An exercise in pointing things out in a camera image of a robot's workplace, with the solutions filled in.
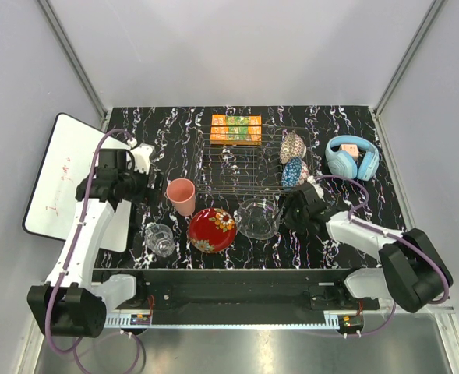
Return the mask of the blue triangle pattern bowl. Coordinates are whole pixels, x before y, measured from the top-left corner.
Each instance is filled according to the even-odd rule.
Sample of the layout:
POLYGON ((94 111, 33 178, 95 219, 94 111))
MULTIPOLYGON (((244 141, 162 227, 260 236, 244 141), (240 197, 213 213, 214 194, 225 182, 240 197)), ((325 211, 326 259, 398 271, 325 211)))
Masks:
POLYGON ((284 191, 291 191, 302 185, 309 177, 309 169, 303 159, 294 157, 284 166, 281 176, 281 185, 284 191))

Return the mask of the clear glass bowl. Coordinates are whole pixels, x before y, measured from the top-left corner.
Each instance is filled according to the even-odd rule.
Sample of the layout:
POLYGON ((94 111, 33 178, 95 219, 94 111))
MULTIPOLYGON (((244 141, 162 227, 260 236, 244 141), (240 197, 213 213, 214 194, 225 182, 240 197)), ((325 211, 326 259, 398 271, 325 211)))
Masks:
POLYGON ((277 203, 268 198, 247 199, 239 204, 235 212, 238 232, 255 240, 263 241, 275 236, 280 219, 277 203))

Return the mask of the beige patterned bowl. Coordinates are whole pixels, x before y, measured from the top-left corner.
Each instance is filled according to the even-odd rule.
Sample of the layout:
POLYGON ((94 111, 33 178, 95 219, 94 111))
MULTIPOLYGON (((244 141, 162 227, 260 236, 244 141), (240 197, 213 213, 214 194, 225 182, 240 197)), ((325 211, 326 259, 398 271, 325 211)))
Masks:
POLYGON ((292 158, 303 159, 306 153, 305 142, 295 131, 288 133, 280 148, 280 161, 282 164, 288 163, 292 158))

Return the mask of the red floral plate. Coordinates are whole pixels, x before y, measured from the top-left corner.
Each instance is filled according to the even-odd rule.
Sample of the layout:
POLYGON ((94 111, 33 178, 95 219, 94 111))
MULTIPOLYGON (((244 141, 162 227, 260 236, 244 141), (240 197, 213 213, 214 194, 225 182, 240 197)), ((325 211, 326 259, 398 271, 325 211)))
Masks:
POLYGON ((237 235, 235 219, 221 208, 206 208, 189 223, 189 242, 199 251, 213 254, 224 251, 237 235))

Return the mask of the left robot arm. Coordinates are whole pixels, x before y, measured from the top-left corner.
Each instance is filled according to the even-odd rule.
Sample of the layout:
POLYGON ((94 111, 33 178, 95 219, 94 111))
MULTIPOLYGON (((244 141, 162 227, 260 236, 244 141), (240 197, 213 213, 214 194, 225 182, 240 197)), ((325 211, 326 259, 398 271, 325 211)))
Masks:
POLYGON ((132 275, 110 276, 94 286, 94 263, 108 225, 121 203, 157 203, 163 176, 150 166, 154 147, 101 149, 76 189, 76 215, 62 252, 27 303, 46 337, 98 337, 107 314, 123 303, 142 307, 148 290, 132 275))

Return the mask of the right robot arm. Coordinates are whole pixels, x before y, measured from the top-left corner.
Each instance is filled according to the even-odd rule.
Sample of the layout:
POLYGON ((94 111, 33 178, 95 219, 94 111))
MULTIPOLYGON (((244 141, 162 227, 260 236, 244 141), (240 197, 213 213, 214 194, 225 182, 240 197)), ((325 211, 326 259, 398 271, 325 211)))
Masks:
POLYGON ((453 278, 429 236, 418 228, 398 231, 371 224, 354 210, 328 204, 321 188, 305 183, 283 202, 284 225, 300 234, 322 234, 374 258, 380 268, 353 270, 335 287, 334 300, 350 309, 362 298, 391 299, 415 313, 445 302, 453 278))

